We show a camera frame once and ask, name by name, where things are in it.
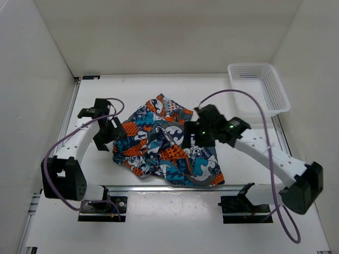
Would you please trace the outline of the colourful patterned shorts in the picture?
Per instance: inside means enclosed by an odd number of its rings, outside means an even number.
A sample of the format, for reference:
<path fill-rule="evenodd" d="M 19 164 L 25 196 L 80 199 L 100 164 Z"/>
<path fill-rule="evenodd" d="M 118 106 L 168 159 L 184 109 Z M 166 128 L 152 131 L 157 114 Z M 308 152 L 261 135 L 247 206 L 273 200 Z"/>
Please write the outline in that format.
<path fill-rule="evenodd" d="M 113 161 L 136 176 L 155 176 L 182 186 L 225 182 L 214 147 L 182 148 L 184 123 L 193 111 L 159 94 L 140 106 L 122 126 L 127 134 L 113 143 Z"/>

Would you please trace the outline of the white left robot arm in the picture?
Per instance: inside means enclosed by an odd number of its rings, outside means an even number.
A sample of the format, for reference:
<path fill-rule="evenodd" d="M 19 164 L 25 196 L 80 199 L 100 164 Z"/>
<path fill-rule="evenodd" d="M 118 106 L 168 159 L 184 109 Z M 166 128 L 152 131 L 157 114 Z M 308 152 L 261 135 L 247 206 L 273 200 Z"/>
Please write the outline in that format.
<path fill-rule="evenodd" d="M 111 113 L 110 105 L 81 109 L 73 130 L 52 145 L 41 162 L 46 198 L 59 200 L 78 212 L 85 205 L 100 212 L 112 206 L 108 188 L 86 180 L 82 162 L 92 142 L 97 150 L 108 151 L 108 143 L 125 135 L 118 119 L 120 113 Z"/>

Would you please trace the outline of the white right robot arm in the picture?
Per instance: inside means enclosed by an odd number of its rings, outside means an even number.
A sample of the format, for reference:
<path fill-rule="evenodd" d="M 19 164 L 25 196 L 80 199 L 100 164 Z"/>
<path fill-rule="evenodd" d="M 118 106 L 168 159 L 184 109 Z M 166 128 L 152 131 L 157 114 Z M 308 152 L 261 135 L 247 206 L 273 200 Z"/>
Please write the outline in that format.
<path fill-rule="evenodd" d="M 306 214 L 323 191 L 324 172 L 319 163 L 307 164 L 268 146 L 262 136 L 238 117 L 229 121 L 223 116 L 188 121 L 182 146 L 188 148 L 192 140 L 198 147 L 213 147 L 219 141 L 255 159 L 282 181 L 284 186 L 278 191 L 282 203 L 297 214 Z"/>

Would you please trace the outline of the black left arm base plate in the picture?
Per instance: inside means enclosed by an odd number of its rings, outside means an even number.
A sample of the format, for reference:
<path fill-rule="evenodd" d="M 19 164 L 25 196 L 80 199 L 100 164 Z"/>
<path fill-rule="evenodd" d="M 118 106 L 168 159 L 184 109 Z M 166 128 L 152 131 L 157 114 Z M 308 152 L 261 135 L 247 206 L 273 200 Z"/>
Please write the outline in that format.
<path fill-rule="evenodd" d="M 125 222 L 128 197 L 110 196 L 110 203 L 82 203 L 82 209 L 78 214 L 79 222 Z"/>

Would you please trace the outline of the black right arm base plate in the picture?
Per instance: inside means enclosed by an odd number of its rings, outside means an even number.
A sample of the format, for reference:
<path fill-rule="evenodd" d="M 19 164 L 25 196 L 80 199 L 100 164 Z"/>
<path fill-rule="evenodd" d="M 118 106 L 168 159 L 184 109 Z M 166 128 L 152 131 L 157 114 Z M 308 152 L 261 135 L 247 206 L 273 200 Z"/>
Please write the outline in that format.
<path fill-rule="evenodd" d="M 246 197 L 221 196 L 218 206 L 222 210 L 223 224 L 273 223 L 269 205 L 253 205 Z"/>

